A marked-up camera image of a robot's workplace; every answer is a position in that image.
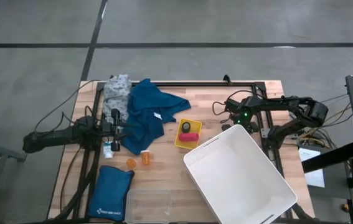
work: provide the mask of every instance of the blue pouch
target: blue pouch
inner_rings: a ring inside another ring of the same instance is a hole
[[[125,219],[126,195],[133,176],[132,170],[126,172],[115,167],[101,166],[89,204],[89,216],[122,222]]]

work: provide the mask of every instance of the pink object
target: pink object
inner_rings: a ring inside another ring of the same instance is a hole
[[[180,141],[197,141],[199,139],[198,133],[182,133],[179,135]]]

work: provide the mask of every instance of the wooden tabletop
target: wooden tabletop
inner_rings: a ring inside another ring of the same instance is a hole
[[[266,92],[269,98],[277,98],[283,95],[281,81],[264,81]],[[86,105],[93,107],[97,82],[89,83],[78,92],[72,119],[76,120],[84,116],[84,107]],[[216,222],[201,194],[191,180],[187,169],[183,163],[183,157],[189,152],[188,149],[182,149],[174,145],[177,128],[181,118],[192,119],[202,122],[202,131],[199,144],[202,144],[222,132],[221,120],[228,117],[227,113],[216,116],[212,112],[212,103],[214,101],[223,102],[225,99],[237,90],[250,90],[249,87],[240,86],[214,86],[214,87],[160,87],[161,91],[180,96],[190,101],[191,109],[175,114],[176,123],[164,124],[164,136],[154,140],[149,146],[151,153],[151,165],[143,166],[139,156],[133,155],[124,147],[120,152],[116,152],[114,158],[104,159],[101,152],[100,166],[113,166],[121,170],[128,170],[126,160],[134,158],[138,161],[138,167],[135,169],[135,176],[132,181],[131,189],[152,189],[152,190],[170,190],[172,194],[171,222]],[[232,98],[240,101],[249,96],[249,93],[237,93]],[[103,97],[101,97],[99,112],[103,108]],[[221,105],[215,106],[217,113],[223,111]],[[283,125],[289,121],[287,111],[271,112],[274,125]],[[260,136],[258,133],[252,134],[253,139],[260,146]],[[68,166],[74,154],[78,151],[78,145],[68,145],[65,147],[62,157],[59,175],[55,185],[55,190],[50,205],[48,218],[53,218],[60,211],[60,189],[65,178]],[[298,204],[304,211],[314,217],[312,202],[309,196],[308,186],[299,159],[296,146],[283,145],[280,149],[281,163],[286,181],[298,196]],[[71,199],[78,185],[78,178],[83,158],[83,149],[77,155],[77,158],[70,170],[67,183],[64,187],[63,206]],[[80,216],[85,213],[85,202],[87,191],[82,198]]]

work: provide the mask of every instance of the yellow tray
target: yellow tray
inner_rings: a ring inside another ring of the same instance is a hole
[[[182,132],[182,124],[185,122],[189,122],[190,123],[190,133],[198,133],[199,134],[199,138],[196,141],[189,141],[189,142],[182,142],[179,140],[179,135]],[[177,129],[177,134],[176,134],[176,138],[175,138],[175,146],[177,147],[182,147],[185,149],[195,149],[198,144],[199,144],[199,140],[200,140],[200,132],[201,132],[201,126],[202,123],[200,121],[193,121],[193,120],[189,120],[189,119],[181,119],[181,122],[179,123],[179,127]]]

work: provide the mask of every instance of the gray floor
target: gray floor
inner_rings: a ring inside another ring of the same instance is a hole
[[[87,43],[100,0],[2,1],[0,43]],[[353,42],[353,0],[109,0],[98,42]],[[71,94],[88,49],[0,49],[0,146],[22,137]],[[282,80],[286,95],[324,100],[346,93],[353,48],[96,49],[88,80],[129,73],[134,80]],[[72,114],[74,98],[62,110]],[[330,114],[347,99],[329,106]],[[60,118],[56,112],[40,129]],[[330,127],[337,145],[353,141],[353,120]],[[43,220],[61,147],[9,161],[0,185],[0,223]],[[348,221],[343,201],[312,195],[316,216]]]

